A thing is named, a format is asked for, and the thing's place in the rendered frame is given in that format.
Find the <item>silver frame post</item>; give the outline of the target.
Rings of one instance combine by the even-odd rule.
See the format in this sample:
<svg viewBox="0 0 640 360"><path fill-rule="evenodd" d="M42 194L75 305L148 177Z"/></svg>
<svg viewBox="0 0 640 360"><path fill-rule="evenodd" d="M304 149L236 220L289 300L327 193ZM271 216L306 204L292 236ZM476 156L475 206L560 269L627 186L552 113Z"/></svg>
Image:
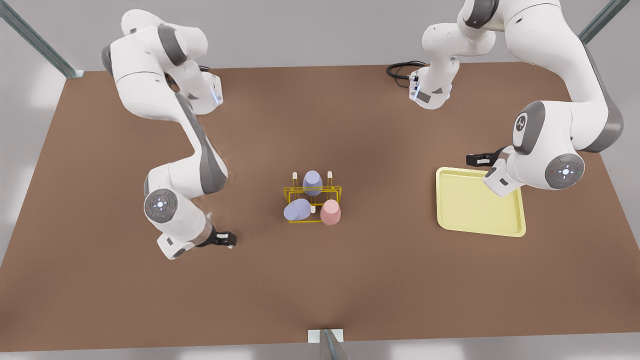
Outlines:
<svg viewBox="0 0 640 360"><path fill-rule="evenodd" d="M350 360L342 346L344 330L311 329L307 331L307 342L318 343L318 360Z"/></svg>
<svg viewBox="0 0 640 360"><path fill-rule="evenodd" d="M0 18L25 39L48 63L64 75L66 79L81 79L84 76L84 70L73 68L6 0L0 0Z"/></svg>
<svg viewBox="0 0 640 360"><path fill-rule="evenodd" d="M588 44L603 30L631 0L609 0L602 10L586 25L578 35L583 44Z"/></svg>

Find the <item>yellow square tray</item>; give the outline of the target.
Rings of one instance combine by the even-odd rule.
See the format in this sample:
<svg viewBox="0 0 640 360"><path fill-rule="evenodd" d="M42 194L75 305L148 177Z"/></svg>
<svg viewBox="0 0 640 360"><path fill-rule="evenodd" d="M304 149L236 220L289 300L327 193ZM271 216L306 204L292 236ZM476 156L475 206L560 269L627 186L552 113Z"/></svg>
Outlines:
<svg viewBox="0 0 640 360"><path fill-rule="evenodd" d="M526 220L521 189L505 197L482 181L486 171L441 167L435 175L438 224L451 231L522 237Z"/></svg>

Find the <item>upright lavender cup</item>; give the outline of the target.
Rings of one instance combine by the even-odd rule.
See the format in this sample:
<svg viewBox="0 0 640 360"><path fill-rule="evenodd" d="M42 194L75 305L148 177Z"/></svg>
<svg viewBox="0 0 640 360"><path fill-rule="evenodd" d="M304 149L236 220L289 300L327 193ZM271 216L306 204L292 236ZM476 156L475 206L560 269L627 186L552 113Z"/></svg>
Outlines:
<svg viewBox="0 0 640 360"><path fill-rule="evenodd" d="M302 187L307 196L315 197L322 193L323 179L320 173L315 170L307 171L303 180Z"/></svg>

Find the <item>tilted lavender cup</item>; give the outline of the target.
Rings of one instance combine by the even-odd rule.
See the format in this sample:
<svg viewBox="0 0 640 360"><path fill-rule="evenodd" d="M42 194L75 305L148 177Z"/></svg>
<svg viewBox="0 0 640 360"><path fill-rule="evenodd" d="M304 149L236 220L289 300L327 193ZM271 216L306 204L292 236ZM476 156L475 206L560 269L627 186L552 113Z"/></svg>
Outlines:
<svg viewBox="0 0 640 360"><path fill-rule="evenodd" d="M302 221L311 215L311 203L305 198L295 199L286 205L283 216L288 221Z"/></svg>

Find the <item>pink cup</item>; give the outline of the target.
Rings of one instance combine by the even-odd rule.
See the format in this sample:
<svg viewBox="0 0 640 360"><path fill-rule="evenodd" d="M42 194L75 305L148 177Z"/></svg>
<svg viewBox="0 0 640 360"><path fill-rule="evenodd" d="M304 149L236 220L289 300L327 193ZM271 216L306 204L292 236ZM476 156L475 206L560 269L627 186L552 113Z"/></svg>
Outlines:
<svg viewBox="0 0 640 360"><path fill-rule="evenodd" d="M341 214L342 212L338 201L328 199L321 207L320 219L322 223L333 226L340 221Z"/></svg>

